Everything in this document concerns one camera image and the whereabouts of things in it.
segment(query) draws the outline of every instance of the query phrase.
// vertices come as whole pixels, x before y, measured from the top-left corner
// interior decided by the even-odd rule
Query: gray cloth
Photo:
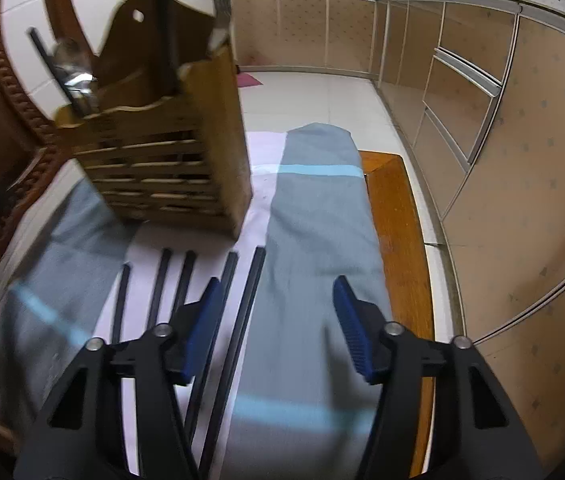
[[[310,124],[287,164],[361,161],[347,131]],[[379,242],[365,180],[316,173],[278,175],[222,480],[353,478],[371,428],[380,388],[355,373],[332,290],[344,274],[391,317]]]
[[[18,270],[0,313],[0,421],[17,435],[93,332],[136,226],[82,180]]]

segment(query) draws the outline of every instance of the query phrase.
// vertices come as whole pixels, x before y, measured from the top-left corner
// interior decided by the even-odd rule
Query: wooden table
[[[394,320],[418,337],[434,339],[434,307],[427,255],[405,164],[400,155],[360,154]],[[423,378],[412,476],[423,470],[433,406],[434,381]]]

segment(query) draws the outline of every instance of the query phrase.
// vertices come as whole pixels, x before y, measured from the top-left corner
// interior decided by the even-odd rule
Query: light blue stripe
[[[232,417],[266,426],[281,426],[314,433],[368,435],[375,412],[372,410],[332,410],[325,406],[298,404],[238,394]]]
[[[83,346],[91,336],[69,321],[61,318],[56,311],[45,304],[20,280],[12,283],[10,290],[16,295],[22,304],[44,324],[54,327],[60,334],[65,336],[73,346]]]
[[[256,164],[254,174],[293,173],[318,176],[355,176],[365,178],[363,170],[351,164]]]

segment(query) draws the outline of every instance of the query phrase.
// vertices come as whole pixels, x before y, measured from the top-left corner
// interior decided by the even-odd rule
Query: kitchen cabinet
[[[477,348],[552,470],[565,457],[565,292]]]
[[[396,85],[399,81],[400,59],[403,41],[405,40],[407,3],[389,2],[387,12],[389,12],[389,23],[387,25],[383,73],[381,74],[381,93],[385,102],[390,108],[393,108],[396,103]]]
[[[438,45],[442,13],[443,4],[440,2],[410,1],[407,9],[402,59],[390,107],[410,144],[416,139],[425,109],[423,94],[434,48]]]
[[[329,68],[370,71],[375,6],[372,0],[329,0]]]
[[[565,278],[563,32],[520,18],[494,124],[443,226],[470,338]]]
[[[461,186],[465,171],[427,113],[424,114],[420,125],[414,154],[436,208],[439,214],[442,214]]]
[[[383,42],[385,41],[385,23],[387,20],[387,3],[376,3],[374,18],[373,50],[371,51],[371,77],[378,79],[383,60]]]
[[[231,0],[233,39],[240,66],[280,63],[278,0]]]
[[[503,80],[515,18],[502,10],[445,4],[441,46]]]
[[[434,59],[424,101],[465,155],[479,136],[492,97],[458,71]]]
[[[280,0],[280,57],[287,66],[325,66],[327,0]]]

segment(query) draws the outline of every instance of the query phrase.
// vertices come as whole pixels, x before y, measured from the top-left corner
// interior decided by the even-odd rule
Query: pink mat
[[[240,74],[237,74],[236,82],[238,83],[238,88],[244,88],[245,86],[262,85],[262,83],[258,79],[256,79],[254,76],[246,72],[241,72]]]

